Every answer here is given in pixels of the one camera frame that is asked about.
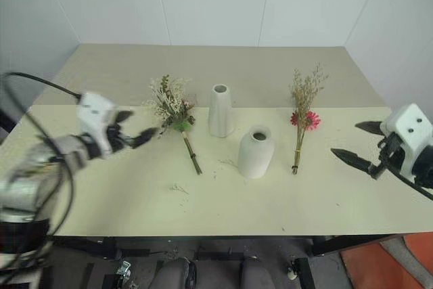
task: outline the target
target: green leaf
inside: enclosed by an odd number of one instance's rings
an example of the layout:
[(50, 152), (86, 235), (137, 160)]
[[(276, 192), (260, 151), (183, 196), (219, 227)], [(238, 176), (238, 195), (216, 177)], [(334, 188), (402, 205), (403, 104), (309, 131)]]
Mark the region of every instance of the green leaf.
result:
[(184, 132), (191, 127), (190, 123), (187, 121), (173, 123), (173, 129), (179, 132)]

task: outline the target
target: white ceramic vase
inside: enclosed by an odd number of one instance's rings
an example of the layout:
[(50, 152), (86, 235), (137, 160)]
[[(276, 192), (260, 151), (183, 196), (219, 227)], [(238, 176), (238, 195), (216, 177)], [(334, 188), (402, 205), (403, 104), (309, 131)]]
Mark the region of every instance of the white ceramic vase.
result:
[(249, 179), (262, 177), (271, 162), (274, 143), (271, 131), (263, 125), (256, 125), (244, 135), (239, 147), (237, 167)]
[(220, 138), (228, 136), (235, 129), (230, 89), (226, 85), (212, 87), (208, 124), (210, 134)]

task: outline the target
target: flower bouquet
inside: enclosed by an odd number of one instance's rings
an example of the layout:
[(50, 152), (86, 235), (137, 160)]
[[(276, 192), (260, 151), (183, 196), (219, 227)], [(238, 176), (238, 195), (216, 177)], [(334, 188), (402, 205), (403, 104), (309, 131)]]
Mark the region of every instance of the flower bouquet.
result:
[(150, 89), (154, 98), (147, 102), (154, 114), (161, 119), (162, 127), (167, 129), (173, 127), (180, 132), (183, 141), (187, 146), (189, 156), (196, 168), (197, 174), (202, 174), (202, 170), (197, 163), (196, 154), (192, 150), (186, 131), (194, 124), (195, 119), (189, 114), (193, 104), (184, 98), (185, 79), (174, 79), (169, 81), (169, 75), (163, 76), (162, 79), (151, 80)]
[(319, 115), (310, 111), (311, 104), (315, 96), (323, 89), (321, 83), (327, 78), (322, 73), (322, 68), (318, 64), (311, 75), (304, 79), (298, 69), (295, 69), (293, 85), (290, 87), (292, 97), (295, 103), (295, 112), (293, 112), (290, 122), (297, 126), (298, 135), (296, 138), (295, 161), (292, 166), (292, 173), (297, 174), (300, 164), (300, 151), (304, 141), (305, 131), (315, 130), (321, 119)]

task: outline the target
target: beige tabletop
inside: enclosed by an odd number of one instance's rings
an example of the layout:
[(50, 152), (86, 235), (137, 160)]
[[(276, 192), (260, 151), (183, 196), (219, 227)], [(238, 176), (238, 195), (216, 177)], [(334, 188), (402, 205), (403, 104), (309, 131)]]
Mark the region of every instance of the beige tabletop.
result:
[[(323, 122), (309, 132), (300, 171), (291, 174), (296, 129), (288, 85), (293, 69), (317, 62), (329, 75), (315, 111)], [(165, 47), (81, 45), (56, 82), (75, 91), (101, 93), (132, 108), (130, 135), (156, 125), (142, 103), (151, 77), (192, 78), (196, 125), (189, 132), (203, 175), (196, 175), (175, 131), (136, 150), (97, 159), (76, 175), (76, 199), (60, 235), (69, 236), (288, 236), (387, 234), (433, 231), (431, 202), (390, 173), (377, 181), (338, 160), (345, 148), (377, 162), (380, 137), (354, 128), (390, 111), (341, 48)], [(209, 135), (208, 95), (215, 83), (231, 87), (236, 129)], [(80, 133), (73, 101), (47, 89), (31, 111), (52, 136)], [(239, 142), (252, 125), (266, 124), (275, 141), (261, 179), (236, 168)], [(38, 140), (23, 119), (0, 147), (0, 177)], [(174, 190), (182, 187), (185, 191)], [(59, 195), (54, 223), (64, 212), (68, 187)]]

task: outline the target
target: vase opening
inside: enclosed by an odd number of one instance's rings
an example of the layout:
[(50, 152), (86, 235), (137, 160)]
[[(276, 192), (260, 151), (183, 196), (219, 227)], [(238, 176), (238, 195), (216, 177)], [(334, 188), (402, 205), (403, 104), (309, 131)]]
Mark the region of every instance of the vase opening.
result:
[(215, 90), (217, 93), (225, 93), (225, 92), (227, 91), (227, 86), (224, 86), (224, 85), (217, 85), (217, 86), (214, 87), (214, 90)]
[(255, 132), (252, 136), (256, 140), (260, 140), (260, 141), (266, 140), (266, 135), (264, 133), (261, 133), (261, 132)]

